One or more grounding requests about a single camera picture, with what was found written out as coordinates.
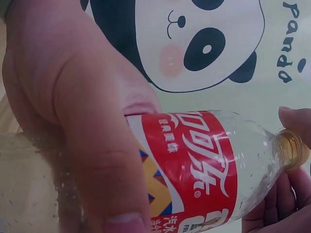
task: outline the pink cheek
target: pink cheek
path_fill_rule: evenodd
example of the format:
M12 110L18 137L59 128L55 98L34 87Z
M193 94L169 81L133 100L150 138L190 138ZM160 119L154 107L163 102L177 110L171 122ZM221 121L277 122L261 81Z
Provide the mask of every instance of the pink cheek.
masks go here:
M184 51L175 45L162 49L160 54L160 70L166 77L176 77L184 69Z

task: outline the panda eye patch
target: panda eye patch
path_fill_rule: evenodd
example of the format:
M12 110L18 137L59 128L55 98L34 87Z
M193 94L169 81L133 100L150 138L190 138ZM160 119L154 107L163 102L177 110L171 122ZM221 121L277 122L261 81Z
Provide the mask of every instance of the panda eye patch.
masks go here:
M184 57L184 66L190 71L200 71L212 64L224 48L224 34L215 28L204 28L189 43Z
M212 11L220 7L224 0L192 0L193 4L205 11Z

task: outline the panda ear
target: panda ear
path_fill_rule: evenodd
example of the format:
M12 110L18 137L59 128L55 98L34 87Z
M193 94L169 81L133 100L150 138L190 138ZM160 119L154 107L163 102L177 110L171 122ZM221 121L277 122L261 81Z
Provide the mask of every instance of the panda ear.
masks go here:
M235 83L247 83L254 75L257 62L257 55L254 51L252 55L234 71L228 78Z
M88 5L88 0L80 0L80 3L81 3L81 6L82 6L82 9L84 11L86 11L86 8L87 8L87 5Z

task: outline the fingernail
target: fingernail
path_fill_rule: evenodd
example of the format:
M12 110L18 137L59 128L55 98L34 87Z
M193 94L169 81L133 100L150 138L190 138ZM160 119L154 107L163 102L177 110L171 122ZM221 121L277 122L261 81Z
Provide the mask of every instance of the fingernail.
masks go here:
M125 214L108 220L102 226L103 233L146 233L139 214Z
M280 106L279 109L280 109L280 110L284 110L284 111L286 111L286 110L291 110L290 107L286 107L286 106Z

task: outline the bottle neck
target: bottle neck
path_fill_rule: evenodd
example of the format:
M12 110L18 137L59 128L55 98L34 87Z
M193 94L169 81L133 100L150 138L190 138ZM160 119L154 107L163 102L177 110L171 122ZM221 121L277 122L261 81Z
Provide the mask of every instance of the bottle neck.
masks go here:
M273 151L280 166L287 172L305 164L310 154L310 149L302 142L300 136L289 129L282 130L275 136Z

